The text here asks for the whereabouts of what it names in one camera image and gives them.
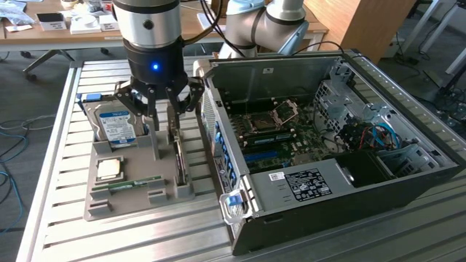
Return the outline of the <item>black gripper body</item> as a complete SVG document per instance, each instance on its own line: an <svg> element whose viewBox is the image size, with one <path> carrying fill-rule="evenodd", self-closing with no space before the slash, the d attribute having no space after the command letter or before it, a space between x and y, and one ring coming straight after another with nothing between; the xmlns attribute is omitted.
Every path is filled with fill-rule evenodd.
<svg viewBox="0 0 466 262"><path fill-rule="evenodd" d="M170 88L184 89L188 77L183 65L183 41L180 38L174 43L159 48L143 48L123 40L132 83L142 88L154 87L156 90Z"/></svg>

